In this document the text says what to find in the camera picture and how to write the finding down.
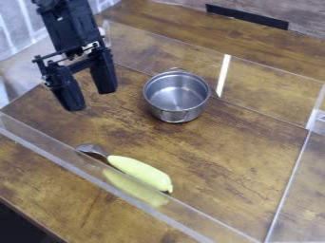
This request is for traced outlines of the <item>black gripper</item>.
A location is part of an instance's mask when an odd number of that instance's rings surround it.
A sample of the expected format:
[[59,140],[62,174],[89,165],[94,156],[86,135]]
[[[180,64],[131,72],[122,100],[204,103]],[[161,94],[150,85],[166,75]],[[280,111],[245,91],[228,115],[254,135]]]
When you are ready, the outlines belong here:
[[67,111],[81,111],[86,106],[82,89],[74,75],[90,70],[101,94],[114,93],[118,88],[111,51],[103,39],[83,47],[55,51],[34,59],[44,83]]

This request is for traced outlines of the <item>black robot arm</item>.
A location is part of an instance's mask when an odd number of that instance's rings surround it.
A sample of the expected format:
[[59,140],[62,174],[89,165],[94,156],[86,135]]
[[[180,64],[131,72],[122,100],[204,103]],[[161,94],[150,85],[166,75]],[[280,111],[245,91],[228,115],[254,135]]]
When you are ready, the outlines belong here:
[[74,74],[90,69],[98,93],[118,88],[111,50],[95,23],[87,0],[32,0],[46,25],[55,52],[35,57],[34,63],[63,108],[81,111],[86,105]]

